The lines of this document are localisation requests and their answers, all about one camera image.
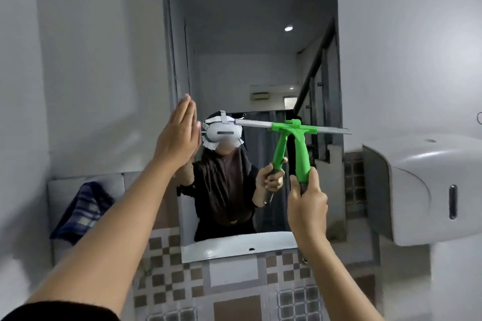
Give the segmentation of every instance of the sleeve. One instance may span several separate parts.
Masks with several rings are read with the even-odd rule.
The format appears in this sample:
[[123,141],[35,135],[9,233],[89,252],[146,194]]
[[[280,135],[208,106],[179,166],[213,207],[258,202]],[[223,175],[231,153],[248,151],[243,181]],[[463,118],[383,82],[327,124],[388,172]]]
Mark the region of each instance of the sleeve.
[[24,321],[39,318],[49,321],[63,321],[71,318],[120,321],[117,315],[108,308],[66,301],[47,301],[23,305],[5,316],[2,321]]
[[196,184],[199,185],[200,175],[202,175],[201,163],[192,163],[192,171],[194,173],[194,181],[192,182],[192,184],[187,186],[180,185],[178,187],[178,190],[180,193],[194,198],[196,194]]
[[254,165],[251,165],[251,171],[244,181],[244,199],[246,200],[246,204],[253,208],[258,208],[253,203],[253,195],[255,194],[256,190],[256,177],[258,176],[258,172],[258,168]]

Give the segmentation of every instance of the hand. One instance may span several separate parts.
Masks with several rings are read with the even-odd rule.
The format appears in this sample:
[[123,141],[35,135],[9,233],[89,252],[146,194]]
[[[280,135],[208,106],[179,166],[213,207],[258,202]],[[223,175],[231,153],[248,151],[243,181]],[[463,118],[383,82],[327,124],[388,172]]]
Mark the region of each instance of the hand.
[[196,103],[186,94],[159,135],[153,160],[170,165],[172,171],[176,172],[200,145],[201,123],[197,121]]
[[315,168],[311,168],[308,189],[300,194],[296,176],[290,176],[291,191],[288,196],[288,223],[298,247],[307,253],[314,242],[326,240],[326,214],[328,197],[320,189],[320,179]]
[[[287,163],[288,159],[283,159],[283,164]],[[275,192],[283,186],[284,170],[281,169],[279,172],[269,175],[273,171],[273,164],[269,163],[268,166],[260,169],[256,177],[256,187],[264,188],[270,192]]]

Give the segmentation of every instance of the blue plaid towel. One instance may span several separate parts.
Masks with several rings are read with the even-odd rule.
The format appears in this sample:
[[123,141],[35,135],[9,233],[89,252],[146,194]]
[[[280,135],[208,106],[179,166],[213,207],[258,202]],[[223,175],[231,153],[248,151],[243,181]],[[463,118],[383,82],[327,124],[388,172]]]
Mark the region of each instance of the blue plaid towel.
[[75,245],[114,204],[114,199],[92,181],[81,185],[50,239],[63,239]]

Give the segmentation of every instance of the white dispenser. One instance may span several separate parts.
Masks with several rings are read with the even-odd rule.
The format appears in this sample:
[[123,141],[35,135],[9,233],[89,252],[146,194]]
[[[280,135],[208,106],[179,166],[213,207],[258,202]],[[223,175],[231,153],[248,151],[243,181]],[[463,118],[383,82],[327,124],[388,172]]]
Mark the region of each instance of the white dispenser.
[[363,144],[368,221],[397,245],[482,232],[482,140],[419,135]]

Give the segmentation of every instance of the vr headset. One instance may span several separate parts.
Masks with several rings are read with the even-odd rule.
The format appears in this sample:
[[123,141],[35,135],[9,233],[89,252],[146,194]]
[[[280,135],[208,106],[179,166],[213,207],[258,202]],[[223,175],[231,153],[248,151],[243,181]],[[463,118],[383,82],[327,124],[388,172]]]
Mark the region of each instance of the vr headset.
[[234,118],[220,111],[220,116],[208,118],[202,123],[202,145],[210,150],[215,150],[220,141],[228,140],[234,147],[243,144],[241,135],[243,128],[234,124]]

